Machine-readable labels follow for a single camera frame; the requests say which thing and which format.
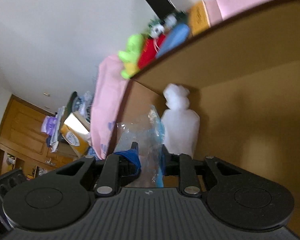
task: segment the metal screw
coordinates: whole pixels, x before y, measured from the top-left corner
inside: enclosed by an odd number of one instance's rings
[[[197,194],[200,192],[200,189],[196,186],[189,186],[185,188],[185,192],[188,194]]]
[[[97,188],[99,194],[109,194],[112,192],[112,188],[109,186],[102,186]]]

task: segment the wooden shelf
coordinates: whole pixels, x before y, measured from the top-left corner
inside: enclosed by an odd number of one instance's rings
[[[14,168],[13,164],[7,163],[8,153],[0,149],[0,175],[11,171]]]
[[[24,160],[17,158],[15,168],[20,168],[22,170],[22,173],[27,177],[28,175],[33,176],[33,170],[35,172],[37,166],[33,163],[25,162]]]

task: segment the clear plastic wrap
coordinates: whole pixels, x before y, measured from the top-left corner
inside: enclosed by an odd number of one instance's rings
[[[132,142],[138,143],[141,174],[127,187],[163,187],[161,172],[161,148],[164,128],[154,106],[147,115],[133,123],[118,123],[116,151],[129,150]]]

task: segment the green plush toy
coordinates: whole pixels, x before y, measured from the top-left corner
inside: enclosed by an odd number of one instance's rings
[[[121,76],[125,79],[132,77],[139,71],[138,59],[143,49],[144,38],[142,34],[133,34],[128,38],[126,51],[119,51],[118,57],[124,63]]]

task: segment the purple package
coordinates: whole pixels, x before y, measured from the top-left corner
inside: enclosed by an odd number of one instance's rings
[[[56,122],[57,122],[57,119],[55,117],[49,116],[48,121],[47,121],[47,125],[46,125],[46,130],[47,130],[46,133],[48,135],[53,134],[54,128],[56,126]]]
[[[52,135],[54,128],[56,126],[56,122],[57,122],[56,117],[46,116],[43,120],[41,131],[48,135]]]

